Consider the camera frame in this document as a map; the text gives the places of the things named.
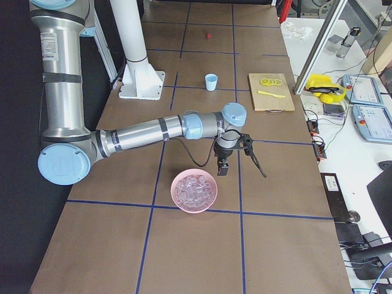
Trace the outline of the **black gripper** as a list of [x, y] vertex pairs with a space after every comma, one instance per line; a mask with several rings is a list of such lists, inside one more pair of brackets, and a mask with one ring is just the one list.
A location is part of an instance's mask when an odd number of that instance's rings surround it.
[[[228, 163], [227, 159], [232, 155], [233, 151], [239, 148], [239, 143], [235, 143], [231, 147], [222, 147], [220, 144], [215, 143], [213, 145], [214, 156], [217, 158], [217, 175], [218, 176], [226, 176], [228, 173]], [[266, 178], [266, 173], [263, 171], [263, 168], [257, 159], [252, 148], [247, 148], [244, 150], [245, 155], [249, 156], [254, 165], [257, 167], [261, 175]]]

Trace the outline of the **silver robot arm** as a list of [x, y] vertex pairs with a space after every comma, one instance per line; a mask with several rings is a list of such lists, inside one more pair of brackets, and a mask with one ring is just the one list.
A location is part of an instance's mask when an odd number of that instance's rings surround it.
[[238, 103], [229, 103], [219, 112], [187, 111], [124, 129], [88, 130], [83, 113], [80, 37], [94, 32], [94, 3], [31, 1], [29, 7], [31, 20], [40, 30], [42, 48], [48, 128], [42, 135], [37, 165], [46, 180], [75, 184], [101, 159], [172, 138], [213, 138], [209, 153], [217, 157], [220, 175], [227, 173], [227, 159], [237, 149], [258, 163], [251, 137], [241, 132], [247, 111]]

